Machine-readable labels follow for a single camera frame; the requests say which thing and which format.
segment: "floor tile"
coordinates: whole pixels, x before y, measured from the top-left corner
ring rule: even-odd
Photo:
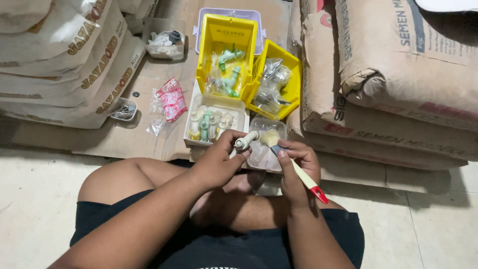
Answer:
[[[46,268],[69,246],[76,199],[102,157],[0,149],[0,268]]]
[[[424,268],[477,268],[478,194],[407,194]]]
[[[422,269],[405,191],[322,181],[327,196],[357,212],[365,234],[364,269]]]
[[[467,166],[450,169],[451,190],[478,193],[478,168],[476,162]]]

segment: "yellow storage bin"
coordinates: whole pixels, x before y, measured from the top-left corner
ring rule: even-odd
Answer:
[[[245,51],[245,56],[235,60],[221,72],[222,78],[230,78],[233,68],[240,66],[239,83],[232,88],[238,93],[237,99],[244,100],[252,88],[252,66],[256,47],[257,22],[252,20],[231,18],[220,15],[205,14],[201,29],[201,46],[196,69],[196,78],[201,92],[204,93],[205,82],[212,69],[212,56],[220,56],[225,48]]]
[[[282,64],[288,67],[292,72],[289,83],[287,83],[287,85],[281,89],[281,95],[291,104],[281,105],[281,111],[278,113],[277,116],[252,104],[252,100],[256,96],[257,89],[261,85],[262,72],[264,71],[264,65],[267,58],[283,59],[284,61],[282,62]],[[255,60],[252,72],[252,89],[250,90],[248,96],[244,101],[244,103],[246,103],[246,108],[257,112],[269,119],[281,120],[299,106],[300,89],[302,83],[302,64],[297,57],[288,53],[286,50],[282,49],[274,42],[266,40],[264,45],[264,51]]]

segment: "black shorts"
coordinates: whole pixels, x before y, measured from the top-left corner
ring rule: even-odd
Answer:
[[[76,230],[70,241],[70,246],[151,191],[153,190],[142,191],[113,205],[78,202]],[[357,213],[349,213],[341,209],[323,209],[322,215],[348,258],[356,268],[360,268],[365,241]],[[229,242],[237,246],[240,242],[241,245],[246,245],[247,251],[260,259],[266,268],[293,267],[286,229],[254,230],[246,234],[238,234],[225,228],[200,228],[187,219],[148,268],[158,268],[174,253],[185,249],[185,246],[192,242],[196,245],[211,244],[214,240],[218,240],[217,238],[223,240],[222,244]]]

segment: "brush handle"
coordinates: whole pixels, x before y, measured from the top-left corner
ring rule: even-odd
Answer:
[[[292,160],[292,164],[294,166],[294,170],[301,179],[302,183],[317,197],[322,203],[327,204],[328,199],[326,195],[322,192],[319,186],[317,186],[317,183],[310,178],[307,173],[302,170],[302,168],[294,161]]]

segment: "person's left hand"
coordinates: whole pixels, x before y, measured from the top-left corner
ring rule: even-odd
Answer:
[[[211,145],[191,168],[192,179],[207,191],[224,187],[232,179],[236,171],[249,158],[252,149],[249,147],[242,153],[229,159],[229,154],[236,140],[247,133],[228,129]]]

